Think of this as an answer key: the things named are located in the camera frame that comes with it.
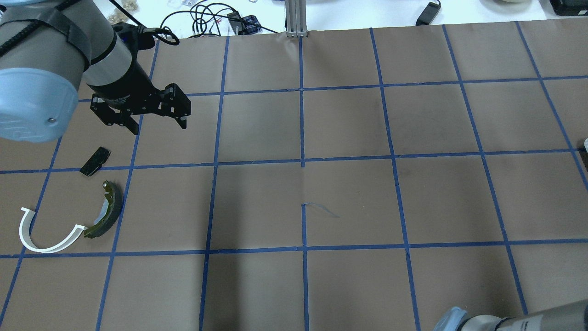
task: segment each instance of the black cable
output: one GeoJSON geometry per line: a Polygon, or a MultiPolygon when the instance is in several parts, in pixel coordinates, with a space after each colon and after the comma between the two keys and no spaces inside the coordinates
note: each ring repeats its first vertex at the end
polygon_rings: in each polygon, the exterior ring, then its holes
{"type": "Polygon", "coordinates": [[[121,11],[121,13],[125,14],[126,17],[128,17],[131,21],[133,21],[135,24],[137,25],[143,25],[141,24],[141,22],[139,22],[133,15],[131,15],[130,12],[126,11],[125,8],[123,8],[120,4],[118,4],[118,2],[116,2],[115,0],[109,0],[111,4],[113,4],[118,10],[121,11]]]}
{"type": "MultiPolygon", "coordinates": [[[[131,13],[129,13],[128,11],[126,11],[118,2],[116,2],[115,0],[109,0],[110,3],[112,3],[118,10],[121,11],[121,13],[123,13],[125,16],[127,16],[131,21],[133,21],[135,24],[137,24],[140,27],[144,27],[144,25],[139,22],[138,19],[136,19],[131,13]]],[[[155,30],[153,32],[153,36],[159,40],[161,40],[162,42],[168,44],[168,45],[173,45],[173,46],[177,46],[180,44],[180,39],[172,32],[172,30],[169,27],[159,27],[159,29],[155,30]],[[167,38],[164,38],[160,35],[169,35],[170,37],[173,38],[173,41],[167,40],[167,38]]]]}
{"type": "Polygon", "coordinates": [[[161,40],[163,43],[166,43],[168,45],[172,45],[172,46],[178,46],[180,44],[180,39],[178,38],[178,36],[176,36],[172,30],[169,27],[163,27],[163,28],[159,28],[157,29],[154,33],[153,36],[155,36],[155,38],[161,40]],[[170,37],[173,38],[173,41],[167,40],[167,38],[164,38],[160,35],[169,35],[170,37]]]}
{"type": "MultiPolygon", "coordinates": [[[[208,10],[212,14],[212,10],[210,9],[211,5],[208,5],[208,6],[200,5],[200,6],[202,6],[204,8],[203,10],[208,10]]],[[[221,28],[219,26],[218,19],[216,17],[219,15],[219,13],[221,13],[223,11],[227,11],[227,10],[231,10],[231,8],[223,8],[223,9],[219,10],[218,12],[214,13],[212,18],[208,19],[208,21],[205,21],[203,15],[201,14],[201,16],[196,18],[194,20],[194,22],[192,23],[192,32],[193,32],[194,36],[199,37],[200,35],[206,33],[206,30],[208,30],[208,23],[210,23],[212,21],[214,21],[214,26],[216,26],[216,31],[217,31],[218,35],[221,35],[221,28]]]]}
{"type": "MultiPolygon", "coordinates": [[[[160,24],[160,26],[159,26],[159,27],[162,27],[162,26],[163,26],[163,23],[165,23],[165,21],[166,21],[168,18],[170,18],[172,15],[181,14],[181,13],[194,13],[194,12],[195,12],[195,11],[176,11],[176,12],[173,12],[173,13],[169,14],[168,16],[166,16],[166,17],[163,19],[163,21],[161,22],[161,24],[160,24]]],[[[259,25],[259,24],[253,24],[253,23],[250,23],[250,22],[244,21],[243,19],[238,19],[238,18],[228,17],[228,16],[224,16],[224,15],[208,14],[208,13],[204,13],[204,12],[195,12],[195,13],[196,13],[196,14],[202,14],[202,15],[211,15],[211,16],[217,16],[217,17],[227,18],[227,19],[228,19],[228,20],[230,20],[230,21],[241,22],[241,23],[243,23],[243,24],[245,24],[245,25],[253,25],[254,27],[262,28],[262,29],[264,29],[264,30],[267,30],[267,31],[269,31],[269,32],[273,32],[273,33],[275,33],[275,34],[279,33],[278,31],[274,31],[274,30],[272,30],[272,29],[268,29],[268,28],[266,28],[266,27],[263,27],[263,26],[261,26],[261,25],[259,25]]]]}
{"type": "MultiPolygon", "coordinates": [[[[66,0],[59,5],[55,6],[55,9],[62,11],[67,9],[71,5],[75,5],[80,0],[66,0]]],[[[33,21],[25,28],[20,30],[16,35],[14,35],[9,40],[5,41],[2,45],[0,45],[0,57],[3,57],[6,53],[8,53],[14,46],[18,45],[21,41],[23,41],[26,37],[30,36],[31,33],[35,32],[43,23],[41,21],[33,21]]]]}

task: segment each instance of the gray robot arm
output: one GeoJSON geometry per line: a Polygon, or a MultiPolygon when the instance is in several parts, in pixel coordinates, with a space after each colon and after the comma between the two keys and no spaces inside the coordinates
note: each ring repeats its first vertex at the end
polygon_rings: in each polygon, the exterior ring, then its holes
{"type": "Polygon", "coordinates": [[[4,0],[0,21],[0,137],[61,137],[78,103],[82,76],[96,92],[91,110],[106,125],[138,125],[155,113],[186,128],[190,100],[175,84],[156,89],[136,61],[142,41],[161,31],[110,26],[92,0],[4,0]]]}

